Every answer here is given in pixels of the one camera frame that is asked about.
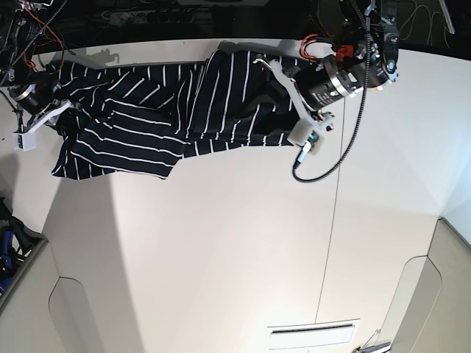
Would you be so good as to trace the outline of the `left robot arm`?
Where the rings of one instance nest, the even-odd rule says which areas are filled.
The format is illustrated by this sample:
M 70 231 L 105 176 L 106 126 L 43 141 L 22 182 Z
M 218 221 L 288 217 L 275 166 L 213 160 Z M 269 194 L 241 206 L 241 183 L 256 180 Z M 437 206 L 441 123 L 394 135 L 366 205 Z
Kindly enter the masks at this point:
M 332 38 L 306 36 L 300 55 L 308 61 L 287 68 L 258 55 L 253 62 L 268 70 L 266 82 L 243 103 L 240 118 L 259 104 L 279 107 L 290 99 L 302 129 L 330 129 L 322 109 L 338 100 L 380 89 L 397 78 L 400 33 L 394 1 L 340 1 L 344 23 Z

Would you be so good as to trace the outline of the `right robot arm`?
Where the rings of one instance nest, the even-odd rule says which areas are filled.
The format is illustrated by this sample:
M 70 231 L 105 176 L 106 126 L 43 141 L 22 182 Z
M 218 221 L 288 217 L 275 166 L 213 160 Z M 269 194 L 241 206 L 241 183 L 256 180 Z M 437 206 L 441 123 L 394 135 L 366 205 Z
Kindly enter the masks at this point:
M 61 116 L 69 110 L 82 110 L 79 102 L 58 99 L 55 92 L 63 87 L 58 75 L 65 63 L 65 44 L 50 24 L 67 4 L 63 1 L 45 21 L 38 13 L 54 5 L 53 1 L 1 2 L 1 95 L 16 115 L 18 128 L 13 133 L 17 149 L 36 146 L 35 134 L 42 126 L 65 135 Z M 36 42 L 51 35 L 60 45 L 59 64 L 52 69 L 38 70 L 33 62 Z

